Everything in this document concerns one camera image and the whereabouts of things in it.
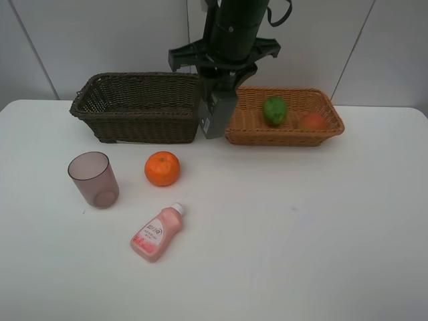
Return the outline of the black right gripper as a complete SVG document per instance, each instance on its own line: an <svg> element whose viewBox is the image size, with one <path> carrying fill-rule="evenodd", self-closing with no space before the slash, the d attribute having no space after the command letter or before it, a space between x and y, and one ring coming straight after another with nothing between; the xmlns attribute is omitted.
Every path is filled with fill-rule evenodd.
<svg viewBox="0 0 428 321"><path fill-rule="evenodd" d="M173 72L182 67L196 66L200 80L200 97L202 100L210 99L217 90L219 73L221 70L238 70L235 75L233 89L236 90L247 79L257 73L256 61L272 56L276 58L280 52L280 44L275 39L256 38L249 53L242 59L232 60L215 53L203 39L170 49L168 63Z"/></svg>

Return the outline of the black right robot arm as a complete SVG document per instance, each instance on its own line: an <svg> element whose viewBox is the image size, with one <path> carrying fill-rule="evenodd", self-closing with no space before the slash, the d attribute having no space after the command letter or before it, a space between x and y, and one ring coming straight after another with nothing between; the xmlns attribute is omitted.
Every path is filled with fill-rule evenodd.
<svg viewBox="0 0 428 321"><path fill-rule="evenodd" d="M276 58L281 50L275 39L259 38L263 17L272 17L268 1L206 1L207 16L203 37L169 50L172 71L185 66L197 69L200 97L235 92L257 72L256 62Z"/></svg>

